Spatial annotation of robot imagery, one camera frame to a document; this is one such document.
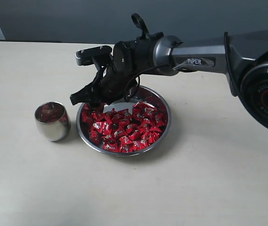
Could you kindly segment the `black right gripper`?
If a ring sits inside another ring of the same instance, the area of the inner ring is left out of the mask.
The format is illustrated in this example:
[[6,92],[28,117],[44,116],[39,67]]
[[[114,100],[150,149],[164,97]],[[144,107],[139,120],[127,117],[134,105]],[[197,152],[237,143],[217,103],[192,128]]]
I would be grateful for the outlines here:
[[113,65],[102,68],[92,83],[70,95],[72,105],[89,103],[92,107],[111,104],[124,97],[124,93],[138,85],[132,73],[115,72]]

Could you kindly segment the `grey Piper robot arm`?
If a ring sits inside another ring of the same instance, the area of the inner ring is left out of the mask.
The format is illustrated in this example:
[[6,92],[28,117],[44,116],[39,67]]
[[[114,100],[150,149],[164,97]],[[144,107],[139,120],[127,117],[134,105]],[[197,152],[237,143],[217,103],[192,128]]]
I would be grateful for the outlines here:
[[179,72],[226,75],[231,94],[268,129],[268,30],[220,38],[181,41],[161,32],[76,52],[79,66],[94,65],[94,80],[70,95],[78,103],[111,104],[127,98],[142,74],[173,76]]

